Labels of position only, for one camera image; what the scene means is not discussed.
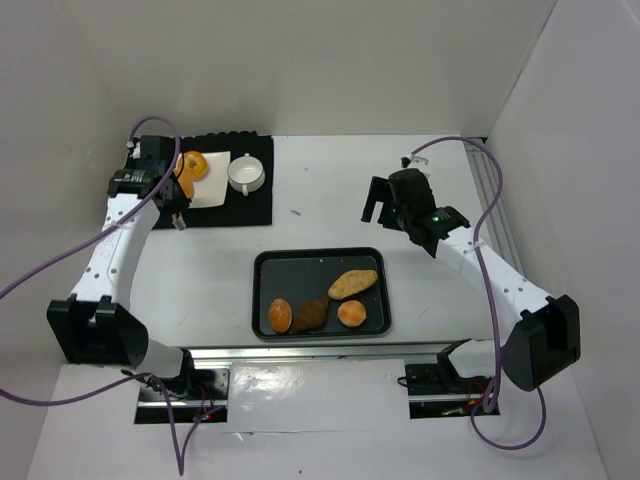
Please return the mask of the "orange donut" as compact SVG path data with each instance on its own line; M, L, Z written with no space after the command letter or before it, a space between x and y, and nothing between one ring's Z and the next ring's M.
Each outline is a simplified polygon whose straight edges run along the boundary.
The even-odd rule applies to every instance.
M193 199L195 195L195 187L191 176L188 173L179 172L178 170L174 171L174 175L185 197L189 200Z
M197 182L208 173L208 162L204 155L197 151L185 152L180 160L178 172Z

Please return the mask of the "metal tongs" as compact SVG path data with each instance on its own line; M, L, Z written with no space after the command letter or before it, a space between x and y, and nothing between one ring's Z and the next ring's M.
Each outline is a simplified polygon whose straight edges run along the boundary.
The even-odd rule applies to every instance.
M186 229L186 222L181 211L178 211L171 215L171 222L173 227L178 231L184 231Z

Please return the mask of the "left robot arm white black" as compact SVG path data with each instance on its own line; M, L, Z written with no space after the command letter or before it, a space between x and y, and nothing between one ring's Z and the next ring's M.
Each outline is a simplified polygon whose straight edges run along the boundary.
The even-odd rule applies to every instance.
M178 230L192 193L176 177L179 147L163 136L135 141L123 168L107 190L105 237L65 300L50 302L46 317L71 364L118 367L151 373L178 398L195 385L195 367L186 350L153 340L130 311L133 279L149 233L158 221Z

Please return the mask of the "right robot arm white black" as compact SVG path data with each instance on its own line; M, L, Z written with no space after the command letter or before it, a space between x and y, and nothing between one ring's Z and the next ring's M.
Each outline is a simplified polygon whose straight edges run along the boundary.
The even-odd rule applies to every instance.
M567 295L557 298L529 282L474 237L458 210L438 207L427 177L405 168L387 178L371 179L362 220L371 221L382 204L378 223L405 232L410 241L448 265L474 289L493 295L500 342L501 370L518 388L530 392L581 355L579 307Z

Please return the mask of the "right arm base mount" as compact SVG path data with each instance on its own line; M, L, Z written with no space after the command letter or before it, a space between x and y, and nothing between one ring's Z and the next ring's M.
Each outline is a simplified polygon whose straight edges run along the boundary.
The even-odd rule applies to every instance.
M469 343L464 339L450 344L430 363L405 365L405 375L396 383L408 394L411 419L468 417L482 403L491 377L462 377L450 360L458 347Z

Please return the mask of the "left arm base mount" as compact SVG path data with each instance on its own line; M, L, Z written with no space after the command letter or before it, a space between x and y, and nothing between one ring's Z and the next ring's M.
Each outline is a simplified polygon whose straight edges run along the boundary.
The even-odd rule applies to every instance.
M200 420L205 424L226 423L230 369L198 369L191 352L184 350L183 353L179 376L161 380L171 402L174 422L187 424ZM161 387L149 380L140 380L140 383L134 423L168 424L169 410Z

